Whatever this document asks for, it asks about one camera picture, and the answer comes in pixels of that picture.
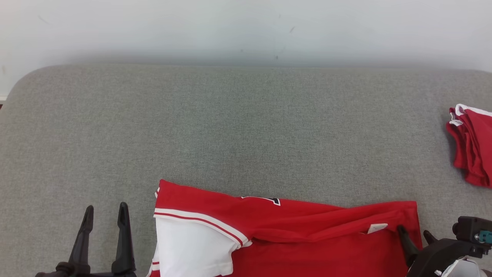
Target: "red stripe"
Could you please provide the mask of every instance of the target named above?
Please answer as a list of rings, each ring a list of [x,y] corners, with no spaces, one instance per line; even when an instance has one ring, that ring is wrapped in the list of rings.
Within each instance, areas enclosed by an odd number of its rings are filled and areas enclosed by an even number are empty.
[[[218,226],[217,224],[214,224],[210,221],[207,221],[205,219],[201,219],[201,218],[197,218],[197,217],[185,217],[185,216],[179,216],[179,215],[175,215],[175,214],[170,214],[170,213],[162,213],[162,212],[155,212],[154,214],[158,214],[158,215],[166,215],[166,216],[172,216],[172,217],[177,217],[177,218],[181,218],[181,219],[191,219],[191,220],[200,220],[202,222],[205,222],[207,224],[210,224],[210,225],[213,225],[217,228],[219,228],[220,230],[222,230],[224,233],[227,233],[229,235],[231,235],[233,238],[235,238],[237,241],[239,241],[239,243],[241,244],[241,247],[243,246],[243,242],[241,241],[240,238],[236,237],[234,234],[232,234],[231,232],[225,230],[224,228]]]

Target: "garment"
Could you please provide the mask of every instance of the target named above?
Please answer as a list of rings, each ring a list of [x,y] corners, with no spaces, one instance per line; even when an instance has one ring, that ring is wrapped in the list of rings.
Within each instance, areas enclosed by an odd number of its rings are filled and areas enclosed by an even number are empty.
[[[463,104],[450,108],[446,129],[456,141],[454,166],[465,171],[465,180],[490,187],[492,176],[492,113]]]
[[[161,180],[154,217],[163,277],[403,277],[397,226],[422,248],[415,202],[340,208]]]

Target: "red fabric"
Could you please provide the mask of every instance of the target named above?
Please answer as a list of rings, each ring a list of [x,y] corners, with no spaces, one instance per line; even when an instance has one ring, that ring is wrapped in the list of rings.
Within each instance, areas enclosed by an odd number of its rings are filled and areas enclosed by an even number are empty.
[[[456,141],[454,166],[465,171],[467,182],[491,187],[492,114],[461,104],[449,111],[453,118],[446,129]]]
[[[422,248],[415,202],[340,208],[286,199],[277,204],[266,198],[236,198],[165,180],[159,189],[157,209],[175,210],[178,218],[182,218],[179,211],[211,216],[252,241],[251,246],[233,252],[232,277],[403,277],[408,268],[396,231],[400,224]],[[388,226],[367,234],[371,224],[380,223]]]

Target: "teal connector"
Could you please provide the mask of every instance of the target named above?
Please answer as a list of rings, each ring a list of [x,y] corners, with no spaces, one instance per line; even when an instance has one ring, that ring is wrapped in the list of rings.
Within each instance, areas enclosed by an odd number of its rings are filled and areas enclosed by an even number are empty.
[[[478,235],[478,241],[482,243],[491,243],[492,244],[492,232],[490,231],[480,231]]]

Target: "scuff mark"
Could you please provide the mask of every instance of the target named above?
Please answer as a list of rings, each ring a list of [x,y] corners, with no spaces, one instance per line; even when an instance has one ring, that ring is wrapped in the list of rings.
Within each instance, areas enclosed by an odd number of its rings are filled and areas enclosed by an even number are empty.
[[[43,18],[42,18],[39,14],[37,15],[37,17],[38,17],[38,18],[39,18],[39,20],[41,20],[42,22],[44,22],[44,23],[46,23],[46,24],[50,25],[50,23],[49,23],[48,21],[44,20],[44,19],[43,19]]]

